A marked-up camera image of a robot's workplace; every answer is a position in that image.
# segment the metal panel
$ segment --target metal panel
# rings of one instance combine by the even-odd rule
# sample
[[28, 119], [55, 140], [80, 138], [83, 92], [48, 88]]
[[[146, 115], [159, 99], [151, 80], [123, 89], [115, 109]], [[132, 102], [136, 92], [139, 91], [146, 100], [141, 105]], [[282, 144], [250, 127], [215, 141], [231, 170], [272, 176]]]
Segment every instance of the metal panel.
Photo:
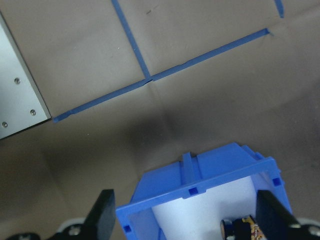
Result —
[[0, 138], [51, 116], [0, 15]]

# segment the blue plastic rim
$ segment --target blue plastic rim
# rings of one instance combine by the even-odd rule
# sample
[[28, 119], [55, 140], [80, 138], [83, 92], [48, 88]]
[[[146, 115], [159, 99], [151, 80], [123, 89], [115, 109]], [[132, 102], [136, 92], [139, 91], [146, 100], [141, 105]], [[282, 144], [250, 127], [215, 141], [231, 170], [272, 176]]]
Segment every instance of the blue plastic rim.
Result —
[[186, 153], [182, 161], [145, 173], [116, 215], [128, 240], [167, 240], [152, 207], [248, 176], [256, 192], [270, 190], [292, 212], [275, 159], [231, 143], [196, 156]]

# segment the blue tape line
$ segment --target blue tape line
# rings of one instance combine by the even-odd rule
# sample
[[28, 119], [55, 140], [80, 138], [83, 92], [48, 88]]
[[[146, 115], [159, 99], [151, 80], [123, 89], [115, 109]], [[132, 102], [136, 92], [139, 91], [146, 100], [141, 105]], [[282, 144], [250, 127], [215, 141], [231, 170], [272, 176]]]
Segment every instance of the blue tape line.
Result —
[[276, 8], [278, 9], [280, 18], [283, 19], [284, 16], [285, 16], [285, 8], [284, 8], [284, 5], [282, 3], [282, 0], [274, 0], [274, 2], [275, 2], [275, 5], [276, 5]]
[[138, 44], [137, 44], [137, 42], [135, 40], [135, 37], [134, 37], [133, 33], [131, 32], [129, 24], [128, 24], [127, 20], [126, 20], [124, 12], [122, 11], [122, 9], [120, 7], [120, 4], [119, 4], [118, 0], [111, 0], [111, 2], [112, 2], [113, 7], [114, 7], [114, 9], [116, 11], [116, 14], [118, 15], [118, 18], [119, 18], [120, 22], [122, 24], [122, 27], [123, 27], [123, 29], [125, 31], [125, 34], [126, 34], [128, 40], [129, 40], [130, 44], [131, 44], [132, 50], [133, 50], [133, 52], [135, 54], [136, 59], [138, 60], [138, 63], [140, 65], [140, 68], [141, 68], [141, 70], [143, 72], [144, 77], [145, 78], [150, 77], [150, 73], [149, 73], [149, 70], [148, 70], [147, 65], [145, 63], [145, 60], [142, 57], [142, 54], [141, 54], [141, 52], [139, 50], [139, 47], [138, 47]]
[[72, 114], [77, 114], [79, 112], [82, 112], [83, 110], [91, 108], [91, 107], [93, 107], [95, 105], [98, 105], [100, 103], [103, 103], [103, 102], [105, 102], [107, 100], [113, 99], [113, 98], [115, 98], [117, 96], [120, 96], [120, 95], [128, 93], [128, 92], [131, 92], [131, 91], [133, 91], [135, 89], [138, 89], [138, 88], [142, 87], [143, 85], [147, 84], [150, 81], [151, 80], [149, 80], [149, 79], [143, 79], [143, 80], [135, 82], [135, 83], [133, 83], [133, 84], [131, 84], [129, 86], [123, 87], [123, 88], [121, 88], [119, 90], [116, 90], [116, 91], [108, 93], [108, 94], [106, 94], [104, 96], [98, 97], [98, 98], [96, 98], [96, 99], [94, 99], [92, 101], [89, 101], [89, 102], [87, 102], [85, 104], [82, 104], [80, 106], [77, 106], [77, 107], [75, 107], [75, 108], [73, 108], [73, 109], [71, 109], [69, 111], [66, 111], [66, 112], [62, 113], [61, 115], [59, 115], [59, 116], [56, 116], [53, 119], [53, 122], [54, 123], [60, 122], [61, 120], [66, 119], [67, 117], [69, 117]]
[[212, 57], [214, 57], [216, 55], [222, 54], [222, 53], [224, 53], [224, 52], [226, 52], [228, 50], [234, 49], [234, 48], [236, 48], [236, 47], [238, 47], [240, 45], [243, 45], [243, 44], [248, 43], [248, 42], [250, 42], [252, 40], [255, 40], [257, 38], [265, 36], [265, 35], [267, 35], [269, 33], [270, 33], [269, 30], [267, 28], [265, 28], [265, 29], [262, 29], [260, 31], [255, 32], [253, 34], [250, 34], [248, 36], [240, 38], [240, 39], [238, 39], [236, 41], [230, 42], [230, 43], [228, 43], [226, 45], [218, 47], [218, 48], [216, 48], [216, 49], [214, 49], [212, 51], [209, 51], [209, 52], [207, 52], [205, 54], [197, 56], [197, 57], [185, 62], [184, 64], [181, 64], [181, 65], [178, 65], [178, 66], [174, 66], [174, 67], [172, 67], [172, 68], [170, 68], [168, 70], [162, 71], [162, 72], [157, 73], [157, 74], [155, 74], [153, 76], [149, 76], [146, 79], [143, 79], [141, 81], [133, 83], [133, 84], [131, 84], [129, 86], [126, 86], [124, 88], [121, 88], [119, 90], [113, 91], [113, 92], [108, 93], [108, 94], [106, 94], [104, 96], [101, 96], [101, 97], [99, 97], [97, 99], [94, 99], [94, 100], [89, 101], [89, 102], [87, 102], [85, 104], [82, 104], [82, 105], [80, 105], [80, 106], [78, 106], [76, 108], [73, 108], [73, 109], [71, 109], [69, 111], [66, 111], [65, 113], [62, 113], [61, 115], [55, 117], [53, 119], [53, 122], [57, 123], [57, 122], [59, 122], [59, 121], [61, 121], [63, 119], [66, 119], [67, 117], [69, 117], [72, 114], [77, 114], [77, 113], [79, 113], [79, 112], [81, 112], [83, 110], [91, 108], [91, 107], [93, 107], [95, 105], [98, 105], [100, 103], [103, 103], [103, 102], [105, 102], [107, 100], [113, 99], [113, 98], [115, 98], [117, 96], [120, 96], [122, 94], [128, 93], [128, 92], [133, 91], [135, 89], [138, 89], [138, 88], [146, 85], [147, 83], [149, 83], [151, 81], [156, 81], [156, 80], [165, 78], [165, 77], [167, 77], [167, 76], [169, 76], [171, 74], [174, 74], [176, 72], [184, 70], [184, 69], [186, 69], [188, 67], [191, 67], [191, 66], [193, 66], [195, 64], [198, 64], [198, 63], [200, 63], [200, 62], [202, 62], [204, 60], [207, 60], [207, 59], [212, 58]]
[[191, 60], [189, 60], [189, 61], [187, 61], [187, 62], [185, 62], [185, 63], [183, 63], [181, 65], [177, 65], [177, 66], [169, 68], [169, 69], [167, 69], [165, 71], [159, 72], [159, 73], [151, 76], [150, 78], [153, 81], [162, 79], [162, 78], [167, 77], [167, 76], [169, 76], [171, 74], [175, 74], [176, 72], [179, 72], [181, 70], [189, 68], [189, 67], [191, 67], [191, 66], [193, 66], [195, 64], [198, 64], [198, 63], [200, 63], [200, 62], [202, 62], [204, 60], [207, 60], [207, 59], [212, 58], [212, 57], [214, 57], [216, 55], [222, 54], [222, 53], [224, 53], [224, 52], [226, 52], [228, 50], [234, 49], [234, 48], [236, 48], [236, 47], [238, 47], [240, 45], [246, 44], [246, 43], [248, 43], [248, 42], [250, 42], [252, 40], [255, 40], [257, 38], [265, 36], [265, 35], [267, 35], [269, 33], [270, 32], [269, 32], [269, 30], [267, 28], [262, 29], [260, 31], [255, 32], [255, 33], [252, 33], [252, 34], [250, 34], [248, 36], [245, 36], [243, 38], [240, 38], [238, 40], [230, 42], [230, 43], [228, 43], [226, 45], [218, 47], [218, 48], [216, 48], [214, 50], [211, 50], [211, 51], [209, 51], [209, 52], [207, 52], [205, 54], [197, 56], [197, 57], [195, 57], [195, 58], [193, 58], [193, 59], [191, 59]]

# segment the screw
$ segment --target screw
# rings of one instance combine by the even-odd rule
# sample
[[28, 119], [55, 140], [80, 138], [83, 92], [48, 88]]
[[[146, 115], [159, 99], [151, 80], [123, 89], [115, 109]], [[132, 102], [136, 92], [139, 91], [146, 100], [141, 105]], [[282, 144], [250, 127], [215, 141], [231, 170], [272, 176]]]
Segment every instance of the screw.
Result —
[[31, 114], [32, 116], [34, 116], [34, 115], [36, 115], [37, 113], [36, 113], [36, 111], [35, 111], [34, 109], [31, 109], [30, 114]]
[[16, 78], [14, 79], [14, 83], [17, 84], [17, 85], [19, 85], [19, 84], [20, 84], [20, 78], [16, 77]]
[[69, 236], [77, 236], [81, 232], [81, 226], [71, 226], [68, 234]]
[[308, 230], [311, 235], [320, 237], [320, 227], [313, 225], [313, 226], [310, 226]]

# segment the blue plastic bin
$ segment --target blue plastic bin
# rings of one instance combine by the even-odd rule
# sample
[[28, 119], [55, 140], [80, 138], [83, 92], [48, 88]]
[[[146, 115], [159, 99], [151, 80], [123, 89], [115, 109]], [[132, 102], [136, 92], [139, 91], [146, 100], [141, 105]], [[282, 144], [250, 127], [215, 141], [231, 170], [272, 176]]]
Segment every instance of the blue plastic bin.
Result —
[[258, 190], [291, 212], [276, 161], [231, 143], [145, 173], [116, 215], [128, 240], [221, 239], [221, 219], [255, 215]]

